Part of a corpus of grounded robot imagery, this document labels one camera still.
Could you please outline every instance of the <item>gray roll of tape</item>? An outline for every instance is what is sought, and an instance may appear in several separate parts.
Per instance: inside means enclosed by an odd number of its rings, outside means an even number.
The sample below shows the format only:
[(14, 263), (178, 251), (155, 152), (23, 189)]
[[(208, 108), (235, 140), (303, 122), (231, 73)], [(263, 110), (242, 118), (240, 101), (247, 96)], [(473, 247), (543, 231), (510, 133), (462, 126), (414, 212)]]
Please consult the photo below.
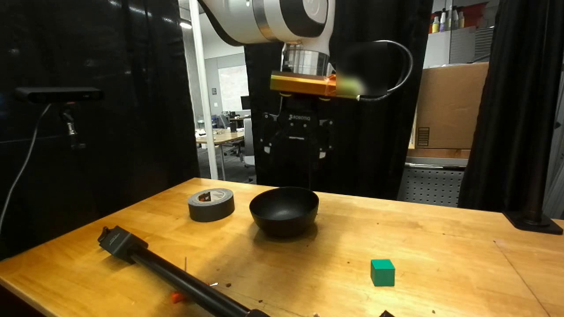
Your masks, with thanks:
[(233, 192), (228, 189), (210, 189), (191, 196), (191, 219), (196, 222), (214, 222), (226, 219), (235, 210)]

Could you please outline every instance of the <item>floor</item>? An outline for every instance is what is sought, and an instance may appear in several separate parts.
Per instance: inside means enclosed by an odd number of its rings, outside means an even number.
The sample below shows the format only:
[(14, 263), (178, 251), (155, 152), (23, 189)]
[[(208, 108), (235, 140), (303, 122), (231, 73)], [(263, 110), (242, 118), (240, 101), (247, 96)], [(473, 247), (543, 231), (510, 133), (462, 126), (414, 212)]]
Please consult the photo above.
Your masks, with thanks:
[[(254, 166), (245, 166), (244, 157), (233, 150), (224, 150), (224, 161), (219, 157), (221, 152), (217, 150), (217, 173), (221, 180), (238, 182), (238, 184), (256, 184), (256, 170)], [(210, 178), (210, 163), (208, 163), (208, 150), (198, 150), (198, 163), (199, 163), (199, 177)]]
[(37, 310), (0, 288), (0, 316), (7, 317), (41, 317)]

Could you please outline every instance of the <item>black cable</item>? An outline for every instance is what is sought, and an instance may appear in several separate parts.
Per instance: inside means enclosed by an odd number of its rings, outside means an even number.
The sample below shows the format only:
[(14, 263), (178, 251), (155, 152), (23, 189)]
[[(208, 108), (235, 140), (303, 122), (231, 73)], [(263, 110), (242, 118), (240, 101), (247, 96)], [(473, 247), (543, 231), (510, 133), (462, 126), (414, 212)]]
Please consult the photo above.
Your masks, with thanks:
[(397, 41), (390, 41), (390, 39), (370, 41), (370, 43), (360, 45), (360, 46), (349, 50), (348, 53), (344, 53), (344, 57), (339, 59), (339, 62), (344, 60), (344, 64), (342, 64), (342, 67), (340, 67), (340, 73), (344, 73), (344, 69), (348, 67), (348, 64), (349, 64), (349, 60), (351, 60), (353, 55), (356, 55), (358, 52), (363, 52), (363, 50), (367, 50), (367, 48), (370, 48), (370, 46), (377, 46), (377, 45), (392, 45), (392, 46), (395, 46), (395, 48), (400, 48), (400, 50), (406, 53), (406, 57), (407, 57), (407, 60), (409, 60), (409, 66), (407, 66), (407, 73), (397, 81), (395, 87), (386, 89), (386, 90), (377, 90), (377, 92), (374, 92), (374, 90), (365, 90), (365, 94), (367, 94), (369, 97), (362, 97), (360, 101), (363, 101), (363, 103), (379, 103), (379, 101), (390, 97), (390, 94), (397, 92), (399, 89), (402, 89), (402, 87), (406, 85), (406, 81), (409, 80), (409, 76), (411, 76), (411, 73), (413, 73), (413, 64), (414, 64), (414, 62), (413, 62), (411, 52), (409, 52), (404, 45), (400, 45), (400, 43), (397, 43)]
[(6, 219), (6, 214), (7, 214), (7, 207), (9, 207), (9, 203), (11, 203), (13, 192), (14, 192), (14, 189), (16, 189), (16, 185), (18, 185), (23, 171), (27, 170), (27, 166), (29, 166), (29, 163), (30, 163), (30, 159), (32, 159), (32, 154), (34, 154), (34, 148), (36, 148), (36, 141), (37, 141), (37, 134), (39, 134), (41, 120), (46, 117), (46, 113), (50, 113), (50, 110), (51, 110), (51, 104), (48, 104), (48, 106), (43, 110), (43, 113), (39, 115), (39, 118), (37, 118), (37, 122), (36, 122), (36, 131), (34, 131), (34, 136), (32, 136), (32, 141), (30, 141), (29, 154), (27, 154), (27, 157), (25, 157), (21, 168), (20, 168), (20, 173), (16, 175), (16, 178), (14, 178), (14, 182), (13, 182), (7, 196), (6, 196), (4, 208), (2, 208), (2, 214), (0, 214), (0, 236), (2, 236), (4, 219)]

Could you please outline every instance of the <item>wall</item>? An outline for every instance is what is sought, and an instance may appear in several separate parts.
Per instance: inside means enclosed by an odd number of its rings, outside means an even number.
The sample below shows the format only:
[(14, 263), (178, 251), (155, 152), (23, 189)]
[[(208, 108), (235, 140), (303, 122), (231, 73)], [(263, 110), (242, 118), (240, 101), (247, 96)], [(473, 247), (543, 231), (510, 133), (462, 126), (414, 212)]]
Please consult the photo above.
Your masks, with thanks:
[[(191, 22), (191, 11), (187, 0), (180, 0), (180, 15), (185, 22)], [(208, 81), (208, 101), (212, 115), (222, 115), (221, 103), (221, 85), (219, 85), (219, 69), (245, 66), (244, 48), (226, 45), (217, 32), (214, 30), (210, 20), (205, 15), (199, 15), (201, 34), (203, 34), (203, 50), (207, 64), (207, 81)], [(187, 59), (187, 73), (191, 83), (191, 97), (194, 104), (194, 120), (203, 118), (201, 97), (199, 97), (199, 78), (196, 69), (196, 50), (192, 29), (184, 29), (184, 46)]]

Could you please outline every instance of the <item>desk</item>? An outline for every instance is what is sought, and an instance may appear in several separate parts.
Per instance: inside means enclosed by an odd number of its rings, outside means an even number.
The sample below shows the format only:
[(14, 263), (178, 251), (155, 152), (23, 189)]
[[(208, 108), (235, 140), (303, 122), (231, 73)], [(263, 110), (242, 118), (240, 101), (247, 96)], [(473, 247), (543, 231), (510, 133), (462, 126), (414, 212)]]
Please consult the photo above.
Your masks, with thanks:
[[(222, 145), (231, 145), (231, 143), (238, 143), (238, 141), (244, 141), (245, 140), (245, 131), (214, 131), (214, 145), (217, 147), (222, 147)], [(196, 143), (201, 147), (201, 145), (207, 145), (208, 140), (207, 136), (196, 136)]]
[[(198, 224), (187, 198), (235, 192), (231, 217)], [(249, 309), (277, 317), (564, 316), (564, 238), (524, 233), (499, 214), (319, 192), (318, 231), (272, 242), (249, 203), (266, 187), (191, 180), (0, 263), (6, 289), (53, 316), (203, 316), (171, 288), (101, 251), (104, 226)], [(395, 288), (374, 288), (370, 259), (392, 259)]]
[[(222, 175), (226, 180), (226, 161), (224, 161), (224, 147), (240, 143), (245, 140), (245, 131), (226, 131), (226, 129), (217, 129), (214, 131), (214, 145), (219, 147), (221, 150), (221, 166), (222, 166)], [(203, 145), (208, 143), (207, 136), (196, 136), (196, 143), (201, 148)]]

